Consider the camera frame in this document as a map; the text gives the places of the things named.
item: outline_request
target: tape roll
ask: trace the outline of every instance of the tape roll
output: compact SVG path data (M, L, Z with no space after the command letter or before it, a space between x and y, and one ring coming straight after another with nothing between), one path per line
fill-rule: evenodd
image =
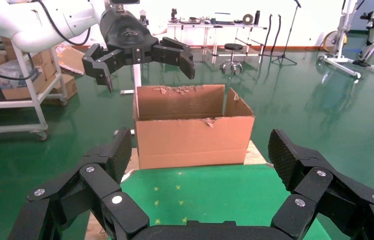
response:
M246 14L243 17L243 24L250 25L253 23L253 16L251 14Z

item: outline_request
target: cart wheel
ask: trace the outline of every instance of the cart wheel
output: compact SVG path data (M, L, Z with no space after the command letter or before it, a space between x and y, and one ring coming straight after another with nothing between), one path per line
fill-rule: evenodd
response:
M49 131L48 130L39 131L39 132L36 132L35 134L38 135L38 139L40 140L40 142L45 142L47 140L47 138L49 137Z
M62 106L66 106L66 105L68 105L68 100L66 100L66 98L61 98L61 99L60 99L60 104L61 104Z

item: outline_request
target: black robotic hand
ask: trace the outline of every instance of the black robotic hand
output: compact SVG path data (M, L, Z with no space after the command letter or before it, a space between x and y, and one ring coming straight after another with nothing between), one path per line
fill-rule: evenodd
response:
M130 12L106 11L100 21L100 31L107 50L94 44L82 58L85 74L105 85L109 92L113 86L111 74L122 66L159 62L179 66L189 78L195 77L195 64L190 47L164 37L160 42Z

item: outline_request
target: white table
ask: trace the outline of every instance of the white table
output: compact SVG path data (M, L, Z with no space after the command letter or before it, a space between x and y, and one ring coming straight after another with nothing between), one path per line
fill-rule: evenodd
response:
M203 55L206 55L208 53L212 55L212 63L213 64L216 62L217 57L230 57L231 56L230 53L221 53L221 54L218 53L217 30L218 29L224 29L224 28L236 28L237 31L235 32L234 43L239 41L239 42L245 44L246 50L245 50L245 52L242 51L241 53L235 53L234 56L244 56L244 57L246 57L246 56L260 56L259 63L261 63L262 55L264 53L263 52L264 51L264 48L263 48L264 45L262 43L258 42L258 41L255 41L255 40L251 39L251 33L252 33L253 29L266 30L267 27L257 26L257 25L253 25L253 24L246 25L246 24L243 24L243 23L235 23L234 25L204 24L204 23L200 23L200 24L168 23L168 28L169 27L174 28L174 39L179 41L179 42L183 41L183 30L184 30L184 28L203 28L204 29L204 39L203 39L203 46L201 48L203 48ZM179 40L177 39L177 28L181 28L181 33L180 33ZM208 48L208 32L209 32L210 29L215 29L215 36L213 38L212 49ZM239 29L240 30L241 29L248 29L249 30L246 41L243 41L243 40L238 38ZM254 52L249 53L250 46L252 46L252 44L250 44L250 41L260 45L260 52L257 52L257 51L252 49Z

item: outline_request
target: white metal cart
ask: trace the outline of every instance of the white metal cart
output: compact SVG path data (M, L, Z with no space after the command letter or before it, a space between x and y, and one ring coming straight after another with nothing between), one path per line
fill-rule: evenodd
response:
M22 73L27 77L30 73L28 72L26 61L28 60L28 55L23 56L22 51L15 46L12 42L13 48L16 53L17 60L20 64ZM47 129L48 125L46 119L44 118L43 111L40 104L44 99L60 99L64 105L67 103L67 91L65 89L65 83L63 82L61 68L59 66L59 59L56 54L56 50L52 47L51 52L54 59L54 64L56 65L57 73L55 79L49 84L49 86L42 93L36 93L36 90L31 79L25 80L26 86L29 90L31 99L29 100L11 100L11 101L0 101L0 109L10 109L10 108L28 108L34 107L37 113L38 121L37 124L19 124L19 125L6 125L0 126L0 133L9 132L29 132L39 136L41 141L45 141L49 135ZM57 82L60 82L62 93L50 94L51 90Z

